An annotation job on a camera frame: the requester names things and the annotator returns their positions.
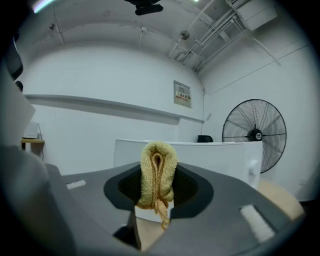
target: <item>black pedestal fan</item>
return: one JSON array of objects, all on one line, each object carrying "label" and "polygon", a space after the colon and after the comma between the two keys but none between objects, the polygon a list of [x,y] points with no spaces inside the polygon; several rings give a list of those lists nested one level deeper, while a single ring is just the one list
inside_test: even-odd
[{"label": "black pedestal fan", "polygon": [[285,121],[277,108],[261,99],[240,103],[228,115],[222,142],[263,143],[261,173],[270,170],[281,158],[287,140]]}]

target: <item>white foam block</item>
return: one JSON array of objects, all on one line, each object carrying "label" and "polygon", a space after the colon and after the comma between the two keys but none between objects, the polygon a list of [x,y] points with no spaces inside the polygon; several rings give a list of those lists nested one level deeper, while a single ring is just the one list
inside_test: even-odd
[{"label": "white foam block", "polygon": [[259,243],[267,241],[276,234],[253,205],[242,207],[240,212],[248,222],[254,237]]},{"label": "white foam block", "polygon": [[72,189],[75,189],[75,188],[78,188],[78,187],[82,187],[84,185],[86,185],[86,182],[84,180],[79,180],[79,181],[67,184],[66,187],[69,190],[72,190]]}]

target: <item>ceiling pipe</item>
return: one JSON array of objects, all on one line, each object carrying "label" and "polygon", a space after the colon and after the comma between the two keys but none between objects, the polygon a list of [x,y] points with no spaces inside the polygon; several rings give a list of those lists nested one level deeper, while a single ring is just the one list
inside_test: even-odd
[{"label": "ceiling pipe", "polygon": [[[120,23],[112,23],[112,22],[108,22],[108,23],[104,23],[104,24],[106,24],[106,25],[118,25],[118,26],[122,26],[122,27],[135,28],[135,29],[142,29],[141,27],[132,26],[132,25],[128,25],[128,24],[120,24]],[[77,26],[73,26],[73,27],[67,28],[67,29],[65,29],[65,30],[63,30],[63,31],[60,31],[60,33],[64,33],[64,32],[66,32],[66,31],[72,30],[72,29],[77,28],[77,27],[79,27],[79,26],[81,26],[81,25],[77,25]],[[158,34],[158,35],[160,35],[160,36],[163,36],[163,37],[168,38],[168,39],[170,39],[170,40],[172,40],[172,41],[175,42],[175,40],[174,40],[173,38],[171,38],[170,36],[167,36],[166,34],[163,34],[163,33],[160,33],[160,32],[158,32],[158,31],[149,29],[149,28],[147,28],[147,27],[144,27],[144,28],[145,28],[145,32],[148,31],[148,32],[151,32],[151,33],[155,33],[155,34]],[[175,43],[174,48],[172,49],[172,51],[171,51],[170,54],[169,54],[169,58],[170,58],[170,56],[172,55],[172,53],[174,52],[174,50],[176,49],[176,47],[178,46],[178,44],[180,43],[181,40],[182,40],[182,39],[179,38],[178,41]]]},{"label": "ceiling pipe", "polygon": [[[113,22],[104,22],[104,23],[99,23],[99,22],[97,22],[97,23],[89,23],[88,25],[92,25],[92,24],[115,25],[115,26],[135,28],[135,29],[140,29],[140,30],[141,30],[141,28],[142,28],[141,26],[134,26],[134,25],[127,24],[127,23],[113,23]],[[73,27],[69,27],[69,28],[67,28],[67,29],[65,29],[65,30],[62,30],[62,31],[60,30],[60,33],[62,34],[62,33],[64,33],[64,32],[67,32],[67,31],[69,31],[69,30],[72,30],[72,29],[75,29],[75,28],[78,28],[78,27],[81,27],[81,26],[83,26],[83,24],[76,25],[76,26],[73,26]],[[168,36],[168,35],[166,35],[166,34],[163,34],[163,33],[158,32],[158,31],[156,31],[156,30],[149,29],[149,28],[147,28],[147,27],[145,27],[145,29],[146,29],[146,31],[148,31],[148,32],[158,34],[159,36],[168,38],[169,40],[172,40],[172,41],[175,42],[175,40],[174,40],[172,37],[170,37],[170,36]]]},{"label": "ceiling pipe", "polygon": [[175,61],[179,62],[182,55],[184,55],[184,54],[183,54],[183,53],[180,53],[180,54],[175,58]]},{"label": "ceiling pipe", "polygon": [[207,31],[205,31],[204,35],[201,36],[201,38],[199,39],[199,41],[202,41],[209,33],[210,31],[212,31],[216,26],[218,26],[220,24],[220,22],[222,22],[227,15],[229,15],[230,13],[233,13],[234,10],[230,9],[228,10],[221,18],[219,18],[213,25],[211,28],[207,29]]},{"label": "ceiling pipe", "polygon": [[202,64],[202,62],[204,61],[204,59],[200,59],[199,64],[193,69],[193,72],[197,72],[197,68]]},{"label": "ceiling pipe", "polygon": [[214,36],[217,31],[222,28],[225,24],[227,24],[232,18],[234,17],[234,14],[230,15],[228,18],[226,18],[214,31],[212,31],[212,33],[202,42],[203,45],[205,45],[208,40]]},{"label": "ceiling pipe", "polygon": [[210,2],[208,2],[206,4],[206,6],[199,12],[199,14],[195,17],[195,19],[191,22],[191,24],[189,25],[188,29],[189,30],[191,28],[191,26],[199,19],[199,17],[204,13],[204,11],[214,2],[215,0],[211,0]]},{"label": "ceiling pipe", "polygon": [[138,47],[140,48],[140,44],[141,44],[141,40],[142,40],[142,36],[144,35],[144,32],[147,31],[147,28],[145,26],[141,26],[141,35],[139,38],[139,43],[138,43]]},{"label": "ceiling pipe", "polygon": [[[200,41],[201,40],[203,40],[209,33],[210,33],[210,31],[212,31],[212,30],[214,30],[214,31],[216,31],[217,30],[217,26],[221,26],[221,25],[223,25],[223,23],[226,23],[227,21],[228,21],[228,19],[230,19],[230,17],[232,17],[233,15],[234,15],[234,13],[233,13],[234,11],[232,10],[232,9],[230,9],[229,11],[227,11],[221,18],[219,18],[213,25],[212,25],[212,27],[209,27],[205,32],[204,32],[204,34],[201,36],[201,38],[200,38],[200,40],[199,41],[197,41],[196,40],[196,43],[190,48],[190,50],[191,51],[194,51],[194,50],[196,50],[199,46],[202,46],[202,45],[204,45],[203,43],[200,43]],[[183,62],[186,58],[187,58],[187,54],[188,54],[189,52],[187,52],[185,55],[184,55],[184,57],[182,57],[181,59],[180,59],[180,61],[179,62]]]},{"label": "ceiling pipe", "polygon": [[234,22],[235,20],[232,20],[232,23],[236,26],[236,28],[240,31],[240,32],[242,32],[243,31],[243,29],[241,29],[238,25],[237,25],[237,22]]},{"label": "ceiling pipe", "polygon": [[209,58],[207,58],[201,66],[196,67],[196,71],[197,72],[199,69],[201,69],[203,67],[203,65],[208,62],[213,56],[215,56],[217,53],[219,53],[221,50],[223,50],[227,45],[229,45],[230,43],[232,43],[234,40],[236,40],[239,36],[241,36],[243,33],[245,33],[247,31],[247,29],[243,30],[241,33],[237,34],[234,38],[232,38],[229,42],[227,42],[225,45],[223,45],[222,47],[220,47],[217,51],[215,51]]},{"label": "ceiling pipe", "polygon": [[208,28],[210,28],[210,21],[207,20],[205,17],[201,17],[201,19],[203,19],[204,22],[208,24]]},{"label": "ceiling pipe", "polygon": [[181,42],[181,38],[179,38],[178,42],[175,43],[174,47],[170,51],[168,58],[170,59],[171,55],[174,53],[175,49],[177,48],[178,44]]},{"label": "ceiling pipe", "polygon": [[217,31],[217,32],[215,33],[215,35],[212,36],[212,37],[210,38],[210,40],[203,45],[203,48],[201,49],[201,51],[200,51],[199,53],[202,53],[202,52],[209,46],[209,44],[210,44],[213,40],[215,40],[222,32],[224,32],[227,28],[229,28],[229,27],[233,24],[233,23],[232,23],[232,20],[233,20],[233,19],[229,20],[223,27],[221,27],[221,28],[219,29],[219,31]]},{"label": "ceiling pipe", "polygon": [[223,32],[226,28],[228,28],[231,23],[230,21],[233,20],[233,17],[235,16],[234,13],[232,13],[231,15],[228,16],[228,14],[230,14],[231,12],[233,12],[232,10],[227,11],[206,33],[205,35],[203,35],[201,37],[201,40],[203,40],[210,31],[212,31],[212,33],[207,36],[207,38],[204,40],[204,42],[200,42],[196,40],[196,43],[191,47],[190,51],[188,51],[184,57],[182,57],[182,59],[179,61],[182,64],[185,64],[190,58],[191,55],[194,54],[194,50],[197,49],[198,47],[203,47],[200,51],[200,53],[215,39],[217,38],[221,32]]},{"label": "ceiling pipe", "polygon": [[53,9],[53,17],[54,17],[55,28],[56,28],[56,31],[58,32],[58,36],[59,36],[60,42],[64,46],[65,45],[65,41],[61,36],[61,32],[60,32],[59,25],[58,25],[58,21],[57,21],[57,17],[56,17],[56,11],[55,11],[55,5],[54,4],[52,4],[52,9]]},{"label": "ceiling pipe", "polygon": [[276,56],[274,56],[271,51],[269,51],[269,49],[262,43],[260,42],[258,39],[256,39],[253,35],[248,35],[249,39],[255,41],[258,43],[258,45],[261,46],[262,49],[264,49],[273,59],[274,61],[279,65],[281,66],[281,63],[279,62],[279,60],[276,58]]},{"label": "ceiling pipe", "polygon": [[245,30],[245,28],[243,28],[241,26],[241,24],[239,23],[239,21],[235,18],[234,21],[238,24],[238,26],[241,28],[241,31]]},{"label": "ceiling pipe", "polygon": [[[199,12],[199,14],[195,17],[195,19],[191,22],[191,24],[188,26],[187,31],[191,28],[191,26],[199,19],[199,17],[204,13],[204,11],[214,2],[214,0],[211,0],[209,3],[206,4],[206,6]],[[171,55],[174,53],[175,49],[178,47],[178,44],[181,42],[181,38],[179,38],[178,42],[174,45],[173,49],[170,51],[168,58],[171,57]]]}]

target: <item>yellow towel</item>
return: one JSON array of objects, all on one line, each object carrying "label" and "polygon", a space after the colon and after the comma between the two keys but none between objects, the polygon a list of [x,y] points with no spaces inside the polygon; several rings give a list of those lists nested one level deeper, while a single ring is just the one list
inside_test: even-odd
[{"label": "yellow towel", "polygon": [[148,143],[141,153],[141,198],[137,206],[159,213],[164,230],[170,223],[167,209],[174,199],[172,182],[177,163],[175,149],[162,141]]}]

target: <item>wooden board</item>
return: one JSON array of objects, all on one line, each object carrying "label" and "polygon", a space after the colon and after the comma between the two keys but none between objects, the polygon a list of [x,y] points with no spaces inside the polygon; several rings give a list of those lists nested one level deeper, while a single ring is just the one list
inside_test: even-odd
[{"label": "wooden board", "polygon": [[20,143],[45,143],[45,141],[38,138],[22,138]]}]

